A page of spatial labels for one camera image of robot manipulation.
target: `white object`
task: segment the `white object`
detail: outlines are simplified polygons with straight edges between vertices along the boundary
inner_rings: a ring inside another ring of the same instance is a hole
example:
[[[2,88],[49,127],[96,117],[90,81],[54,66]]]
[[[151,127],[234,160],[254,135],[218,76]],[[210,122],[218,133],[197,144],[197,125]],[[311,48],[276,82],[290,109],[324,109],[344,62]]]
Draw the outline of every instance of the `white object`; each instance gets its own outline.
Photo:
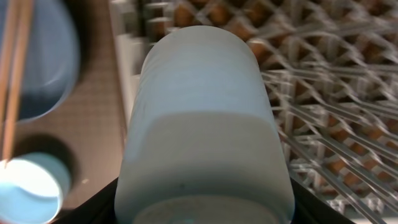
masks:
[[[70,190],[65,165],[35,152],[0,162],[0,220],[6,223],[47,223],[61,209]]]
[[[294,212],[256,58],[232,33],[207,26],[169,34],[144,62],[116,191],[116,216],[120,223],[131,223],[157,203],[191,195],[259,204],[273,223],[288,223]],[[173,210],[164,223],[187,216]]]

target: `wire grid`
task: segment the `wire grid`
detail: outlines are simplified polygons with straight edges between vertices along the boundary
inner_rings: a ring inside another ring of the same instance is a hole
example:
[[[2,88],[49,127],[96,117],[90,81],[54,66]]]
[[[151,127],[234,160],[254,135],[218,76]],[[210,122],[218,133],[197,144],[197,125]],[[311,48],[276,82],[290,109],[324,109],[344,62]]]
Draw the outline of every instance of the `wire grid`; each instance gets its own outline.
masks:
[[[200,24],[242,38],[290,175],[346,216],[397,216],[397,1],[153,0],[144,17],[151,45]]]

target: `chopstick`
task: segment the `chopstick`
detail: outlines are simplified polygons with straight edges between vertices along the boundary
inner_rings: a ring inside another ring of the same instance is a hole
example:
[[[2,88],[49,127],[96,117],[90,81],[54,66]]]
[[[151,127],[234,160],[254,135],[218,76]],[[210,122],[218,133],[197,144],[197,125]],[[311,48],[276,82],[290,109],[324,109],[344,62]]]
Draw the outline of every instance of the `chopstick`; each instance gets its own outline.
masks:
[[[15,133],[15,126],[16,126],[16,121],[17,117],[19,115],[19,95],[21,91],[21,83],[22,83],[22,77],[24,74],[24,65],[25,65],[25,59],[26,59],[26,52],[27,52],[27,46],[29,43],[29,34],[30,34],[30,27],[31,27],[31,20],[32,20],[32,15],[33,15],[33,6],[34,2],[33,0],[9,0],[10,6],[8,7],[8,12],[7,12],[7,25],[6,25],[6,30],[5,30],[5,36],[10,36],[12,37],[12,34],[9,34],[8,32],[12,32],[15,30],[17,31],[16,34],[16,49],[15,49],[15,54],[14,54],[14,60],[11,60],[11,55],[12,52],[5,52],[4,55],[2,54],[1,57],[1,62],[3,60],[5,62],[11,63],[12,61],[12,70],[11,70],[11,84],[9,86],[9,94],[7,98],[7,111],[6,111],[6,118],[4,120],[4,139],[2,142],[2,158],[7,161],[11,158],[12,156],[12,147],[14,143],[14,133]],[[16,22],[14,22],[14,16],[9,14],[16,13],[19,15],[18,18],[18,23],[17,27],[13,27],[13,25],[16,25]],[[1,74],[1,77],[4,78],[8,76],[9,72],[9,65],[3,64],[4,67],[4,73]],[[4,89],[0,89],[1,93],[6,92],[7,89],[7,84],[8,82],[4,82],[6,86]],[[3,102],[0,99],[0,106],[4,104],[4,99]]]
[[[14,50],[14,40],[17,29],[19,13],[19,1],[9,1],[6,16],[6,25],[3,32],[2,48],[0,55],[0,121],[2,121],[5,111],[8,76],[12,62],[12,53]],[[3,126],[0,126],[0,138],[2,137]]]

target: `dark surface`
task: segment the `dark surface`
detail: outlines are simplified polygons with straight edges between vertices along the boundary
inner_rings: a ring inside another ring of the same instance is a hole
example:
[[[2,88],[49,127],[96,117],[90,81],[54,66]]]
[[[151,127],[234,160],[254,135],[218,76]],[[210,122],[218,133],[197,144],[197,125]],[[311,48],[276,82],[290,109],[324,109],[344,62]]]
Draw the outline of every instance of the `dark surface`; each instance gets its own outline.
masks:
[[[321,202],[300,184],[292,180],[296,201],[293,224],[353,224],[328,205]],[[68,215],[61,217],[54,224],[81,223],[105,224],[116,223],[114,214],[114,196],[118,180],[115,179],[94,197]]]
[[[80,39],[80,81],[57,109],[18,124],[15,152],[45,150],[70,159],[74,184],[63,212],[78,207],[119,175],[126,132],[108,1],[65,2]]]

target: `light blue container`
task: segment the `light blue container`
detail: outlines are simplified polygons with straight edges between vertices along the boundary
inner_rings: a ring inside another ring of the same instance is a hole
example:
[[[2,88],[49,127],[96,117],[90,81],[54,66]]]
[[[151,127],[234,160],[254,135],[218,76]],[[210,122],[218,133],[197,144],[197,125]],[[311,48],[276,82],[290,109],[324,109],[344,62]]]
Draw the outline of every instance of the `light blue container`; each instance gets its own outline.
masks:
[[[71,176],[59,159],[41,152],[0,162],[0,220],[39,224],[55,218],[71,187]]]
[[[0,50],[7,0],[0,1]],[[35,0],[21,90],[20,120],[39,118],[61,104],[79,73],[76,31],[59,0]]]

